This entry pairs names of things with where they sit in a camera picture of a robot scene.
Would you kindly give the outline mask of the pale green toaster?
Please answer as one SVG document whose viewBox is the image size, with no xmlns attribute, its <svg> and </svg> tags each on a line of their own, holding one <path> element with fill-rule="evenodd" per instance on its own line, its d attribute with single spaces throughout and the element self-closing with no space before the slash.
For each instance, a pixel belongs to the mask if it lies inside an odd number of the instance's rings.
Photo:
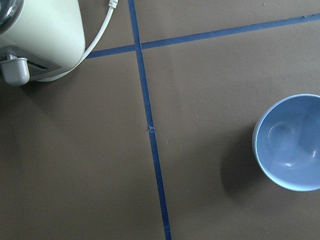
<svg viewBox="0 0 320 240">
<path fill-rule="evenodd" d="M 0 2 L 0 78 L 9 86 L 55 81 L 72 70 L 84 52 L 77 0 Z"/>
</svg>

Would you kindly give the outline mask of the blue bowl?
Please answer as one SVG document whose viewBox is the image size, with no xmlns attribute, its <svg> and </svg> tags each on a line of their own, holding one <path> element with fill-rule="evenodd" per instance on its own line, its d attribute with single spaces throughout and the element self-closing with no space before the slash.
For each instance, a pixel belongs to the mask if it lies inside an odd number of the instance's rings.
<svg viewBox="0 0 320 240">
<path fill-rule="evenodd" d="M 257 121 L 252 151 L 262 172 L 296 192 L 320 188 L 320 97 L 297 94 L 272 105 Z"/>
</svg>

